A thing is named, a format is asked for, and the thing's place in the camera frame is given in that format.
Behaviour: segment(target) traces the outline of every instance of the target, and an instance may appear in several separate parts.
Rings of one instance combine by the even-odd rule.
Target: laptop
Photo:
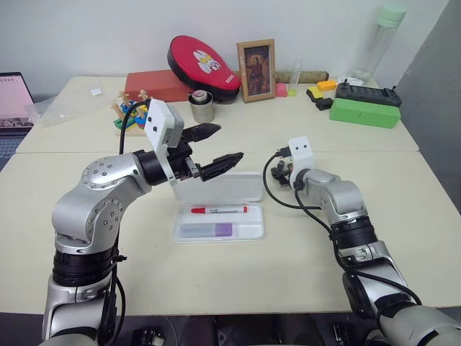
[[[0,73],[0,171],[33,126],[24,108],[33,103],[20,72]]]

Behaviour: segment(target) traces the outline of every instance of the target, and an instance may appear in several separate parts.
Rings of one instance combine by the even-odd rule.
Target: laptop screen
[[[0,74],[0,129],[30,128],[24,106],[34,103],[21,74]]]

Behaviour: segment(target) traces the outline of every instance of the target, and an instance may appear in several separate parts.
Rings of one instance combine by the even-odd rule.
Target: picture frame
[[[245,103],[275,97],[274,39],[237,43],[238,67]]]

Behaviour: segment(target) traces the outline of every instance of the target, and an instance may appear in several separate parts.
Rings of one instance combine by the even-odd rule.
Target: laptop keyboard
[[[0,159],[10,159],[21,142],[21,138],[0,138]]]

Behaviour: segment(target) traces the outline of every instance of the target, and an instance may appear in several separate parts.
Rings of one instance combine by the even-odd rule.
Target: table
[[[246,154],[260,170],[273,148]],[[16,154],[0,174],[0,311],[41,314],[53,265],[51,210],[90,161],[110,153]],[[209,161],[212,152],[198,153]],[[430,306],[461,305],[461,217],[420,153],[318,152],[316,166],[354,181],[377,235]],[[281,199],[291,192],[269,179]],[[227,314],[349,310],[325,231],[299,210],[263,201],[261,241],[177,244],[178,206],[168,184],[138,198],[120,235],[127,314]]]
[[[99,81],[114,97],[125,87],[125,77],[74,77],[59,94],[70,99],[76,93],[91,94],[85,86]],[[223,129],[194,147],[199,151],[230,153],[272,151],[287,145],[290,138],[307,136],[314,151],[417,151],[418,146],[402,122],[394,129],[375,128],[331,121],[305,95],[307,84],[297,86],[295,97],[277,97],[244,104],[241,97],[230,105],[215,105],[215,122]],[[173,102],[186,127],[196,125],[188,102]],[[18,153],[118,152],[119,136],[112,121],[115,111],[107,106],[50,127],[36,126],[23,140]],[[128,137],[125,151],[151,150],[146,137]]]

